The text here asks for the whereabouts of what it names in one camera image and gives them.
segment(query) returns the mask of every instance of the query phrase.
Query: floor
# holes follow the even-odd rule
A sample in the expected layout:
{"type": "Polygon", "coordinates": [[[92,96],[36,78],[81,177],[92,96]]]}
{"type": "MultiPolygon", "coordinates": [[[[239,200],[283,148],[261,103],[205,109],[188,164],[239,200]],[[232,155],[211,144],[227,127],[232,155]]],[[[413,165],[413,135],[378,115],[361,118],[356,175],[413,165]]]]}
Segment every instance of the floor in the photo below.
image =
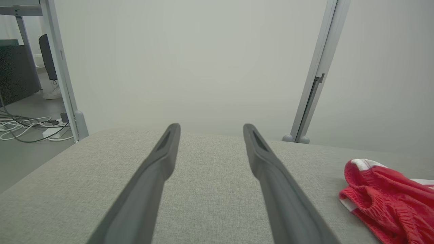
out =
{"type": "MultiPolygon", "coordinates": [[[[52,87],[46,73],[39,74],[39,80],[44,90],[52,87]]],[[[39,91],[7,105],[6,109],[14,115],[32,118],[51,116],[52,119],[59,119],[60,113],[65,112],[62,98],[46,100],[42,94],[42,91],[39,91]]],[[[42,138],[42,132],[42,130],[30,129],[20,139],[37,140],[42,138]]],[[[70,130],[62,138],[69,136],[72,136],[70,130]]],[[[17,140],[0,141],[0,194],[73,144],[74,139],[63,142],[44,140],[35,143],[23,143],[17,140]]]]}

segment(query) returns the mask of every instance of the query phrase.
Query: white power strip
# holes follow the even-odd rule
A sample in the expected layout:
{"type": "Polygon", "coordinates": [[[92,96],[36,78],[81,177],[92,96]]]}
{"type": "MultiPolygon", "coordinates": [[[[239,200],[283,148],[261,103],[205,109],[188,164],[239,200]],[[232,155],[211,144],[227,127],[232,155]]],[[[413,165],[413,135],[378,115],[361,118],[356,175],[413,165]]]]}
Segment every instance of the white power strip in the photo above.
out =
{"type": "MultiPolygon", "coordinates": [[[[57,126],[63,126],[65,124],[66,123],[61,123],[61,124],[58,124],[57,126]]],[[[65,128],[48,128],[46,131],[44,131],[42,133],[42,137],[45,138],[47,136],[52,135],[52,136],[50,136],[51,139],[60,138],[68,129],[69,129],[69,127],[65,127],[65,128]]]]}

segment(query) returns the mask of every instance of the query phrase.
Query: white wall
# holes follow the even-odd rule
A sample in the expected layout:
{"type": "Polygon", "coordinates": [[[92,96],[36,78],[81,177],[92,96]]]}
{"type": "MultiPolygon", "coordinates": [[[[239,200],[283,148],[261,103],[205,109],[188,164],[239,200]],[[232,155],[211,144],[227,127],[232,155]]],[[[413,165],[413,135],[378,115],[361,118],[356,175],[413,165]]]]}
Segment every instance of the white wall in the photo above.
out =
{"type": "Polygon", "coordinates": [[[352,0],[311,144],[434,156],[434,1],[352,0]]]}
{"type": "Polygon", "coordinates": [[[89,132],[291,129],[326,0],[56,1],[89,132]]]}
{"type": "MultiPolygon", "coordinates": [[[[44,67],[39,46],[39,38],[45,34],[41,26],[41,23],[43,23],[42,17],[24,16],[23,20],[35,64],[39,67],[44,67]]],[[[0,15],[0,39],[17,39],[20,45],[24,44],[15,16],[0,15]]]]}

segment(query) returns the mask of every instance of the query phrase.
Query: person's foot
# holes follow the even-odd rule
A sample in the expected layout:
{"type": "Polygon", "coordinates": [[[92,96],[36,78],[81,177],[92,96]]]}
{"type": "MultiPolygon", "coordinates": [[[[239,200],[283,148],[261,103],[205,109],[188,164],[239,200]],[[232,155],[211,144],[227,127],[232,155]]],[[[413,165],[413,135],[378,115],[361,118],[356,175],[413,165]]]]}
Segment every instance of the person's foot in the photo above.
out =
{"type": "Polygon", "coordinates": [[[59,85],[57,85],[52,92],[44,93],[42,95],[42,97],[45,98],[45,99],[57,99],[57,98],[61,98],[62,94],[60,92],[59,85]]]}

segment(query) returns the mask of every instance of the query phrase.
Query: red cloth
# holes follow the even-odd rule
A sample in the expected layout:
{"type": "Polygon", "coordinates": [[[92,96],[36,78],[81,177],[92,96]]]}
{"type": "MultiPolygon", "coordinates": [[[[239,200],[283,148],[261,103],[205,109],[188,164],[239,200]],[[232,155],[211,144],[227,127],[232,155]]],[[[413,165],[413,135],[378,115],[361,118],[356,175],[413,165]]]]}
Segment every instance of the red cloth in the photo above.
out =
{"type": "Polygon", "coordinates": [[[349,161],[345,179],[339,199],[383,243],[434,244],[434,181],[410,180],[367,159],[349,161]]]}

